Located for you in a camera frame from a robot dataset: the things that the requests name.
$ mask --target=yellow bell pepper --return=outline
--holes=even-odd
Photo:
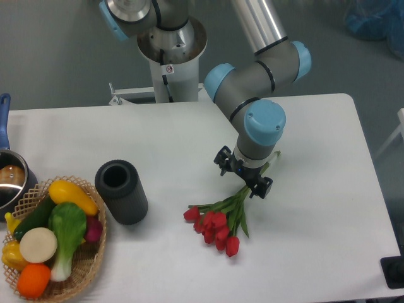
[[[11,213],[6,213],[4,218],[6,219],[8,230],[11,234],[13,234],[15,228],[17,228],[18,224],[21,223],[21,220],[15,219]]]
[[[16,240],[8,242],[3,247],[1,261],[10,268],[22,271],[29,264],[20,253],[20,243]]]
[[[66,180],[56,180],[52,182],[48,190],[50,198],[56,204],[73,202],[88,216],[95,216],[98,213],[98,206],[94,200],[75,183]]]

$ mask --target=wicker basket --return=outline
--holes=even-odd
[[[63,302],[80,293],[95,278],[104,255],[105,236],[107,231],[104,202],[95,187],[86,180],[74,176],[56,177],[55,179],[49,179],[48,181],[37,184],[18,202],[18,205],[13,212],[13,216],[17,219],[24,219],[47,195],[50,184],[53,181],[60,179],[79,185],[90,197],[93,198],[100,210],[98,213],[98,220],[102,223],[103,231],[101,239],[97,243],[84,243],[74,253],[71,276],[63,282],[49,282],[45,292],[36,300],[36,302]],[[13,236],[8,232],[3,242],[4,244],[7,244],[12,240]],[[20,273],[6,265],[3,265],[3,268],[4,274],[6,275],[6,281],[10,284],[14,293],[22,299],[29,300],[22,297],[16,289]]]

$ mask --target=white radish slice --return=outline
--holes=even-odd
[[[43,263],[56,252],[55,234],[45,227],[29,230],[20,241],[20,253],[30,263]]]

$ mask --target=saucepan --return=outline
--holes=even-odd
[[[8,93],[0,96],[0,222],[38,182],[24,158],[10,150],[7,135],[10,101]]]

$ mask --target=tabletop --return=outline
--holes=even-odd
[[[287,115],[281,155],[262,200],[246,200],[248,239],[228,258],[207,246],[182,214],[243,186],[213,163],[237,133],[215,104],[144,104],[15,110],[11,149],[43,181],[90,182],[105,162],[138,170],[147,216],[119,225],[107,212],[104,260],[72,302],[327,302],[404,294],[384,281],[379,260],[399,255],[351,97],[272,98]],[[0,223],[0,237],[6,226]],[[18,301],[0,281],[2,301]]]

